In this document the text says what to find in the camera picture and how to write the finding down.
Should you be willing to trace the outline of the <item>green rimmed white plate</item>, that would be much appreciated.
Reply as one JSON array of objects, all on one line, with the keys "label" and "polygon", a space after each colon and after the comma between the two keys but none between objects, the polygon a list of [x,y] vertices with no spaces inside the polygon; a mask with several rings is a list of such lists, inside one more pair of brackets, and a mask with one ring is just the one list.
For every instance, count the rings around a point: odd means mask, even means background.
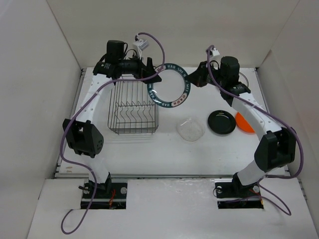
[{"label": "green rimmed white plate", "polygon": [[147,84],[150,99],[162,108],[171,109],[181,105],[191,90],[191,83],[186,80],[186,70],[179,65],[165,63],[159,76],[161,82]]}]

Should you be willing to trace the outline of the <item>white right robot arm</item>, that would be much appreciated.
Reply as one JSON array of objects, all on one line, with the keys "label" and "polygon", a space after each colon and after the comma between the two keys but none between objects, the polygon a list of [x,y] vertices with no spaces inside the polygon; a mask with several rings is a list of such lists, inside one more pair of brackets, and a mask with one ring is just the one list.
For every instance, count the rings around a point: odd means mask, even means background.
[{"label": "white right robot arm", "polygon": [[253,161],[233,175],[230,190],[236,196],[242,196],[248,191],[248,185],[273,169],[292,163],[296,150],[296,133],[257,104],[250,89],[239,81],[239,70],[237,58],[225,56],[218,69],[204,61],[186,77],[197,87],[207,84],[218,87],[222,98],[244,117],[258,136],[260,142]]}]

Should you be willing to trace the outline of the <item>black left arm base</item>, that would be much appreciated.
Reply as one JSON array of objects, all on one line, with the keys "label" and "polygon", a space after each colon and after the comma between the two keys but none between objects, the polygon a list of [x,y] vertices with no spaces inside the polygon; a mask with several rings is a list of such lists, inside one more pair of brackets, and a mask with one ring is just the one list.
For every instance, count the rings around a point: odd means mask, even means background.
[{"label": "black left arm base", "polygon": [[[127,205],[127,182],[112,182],[110,191],[97,189],[90,209],[124,210]],[[93,195],[94,183],[88,181],[79,186],[82,192],[80,208],[86,209]]]}]

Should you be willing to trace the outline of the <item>white plate red characters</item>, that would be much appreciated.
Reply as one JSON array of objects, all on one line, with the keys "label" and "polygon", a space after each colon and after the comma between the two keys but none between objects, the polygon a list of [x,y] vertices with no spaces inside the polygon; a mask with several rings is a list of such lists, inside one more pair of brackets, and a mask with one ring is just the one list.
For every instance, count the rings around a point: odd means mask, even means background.
[{"label": "white plate red characters", "polygon": [[242,76],[244,79],[245,79],[245,81],[246,81],[246,86],[247,87],[249,87],[249,80],[248,80],[248,78],[243,74],[243,73],[241,73],[241,72],[239,72],[239,74],[240,74],[240,76]]}]

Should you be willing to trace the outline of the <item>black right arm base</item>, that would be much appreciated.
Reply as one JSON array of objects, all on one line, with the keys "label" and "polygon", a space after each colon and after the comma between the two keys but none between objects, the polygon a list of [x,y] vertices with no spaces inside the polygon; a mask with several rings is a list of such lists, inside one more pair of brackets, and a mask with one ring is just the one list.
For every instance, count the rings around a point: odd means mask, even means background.
[{"label": "black right arm base", "polygon": [[213,195],[218,209],[263,209],[260,187],[257,183],[239,187],[231,181],[214,182]]}]

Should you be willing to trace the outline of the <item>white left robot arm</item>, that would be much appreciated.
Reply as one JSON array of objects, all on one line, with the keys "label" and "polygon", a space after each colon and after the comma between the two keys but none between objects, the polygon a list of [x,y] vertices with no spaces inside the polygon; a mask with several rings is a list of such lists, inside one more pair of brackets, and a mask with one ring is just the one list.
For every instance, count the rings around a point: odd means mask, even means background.
[{"label": "white left robot arm", "polygon": [[92,82],[80,109],[62,124],[64,133],[61,142],[66,142],[75,154],[82,157],[83,162],[78,165],[89,170],[91,186],[102,198],[110,195],[112,181],[105,163],[98,157],[104,145],[104,137],[96,124],[104,99],[116,83],[122,81],[121,76],[127,74],[132,75],[132,82],[161,82],[151,57],[147,58],[146,63],[138,56],[114,62],[107,58],[100,59],[93,69]]}]

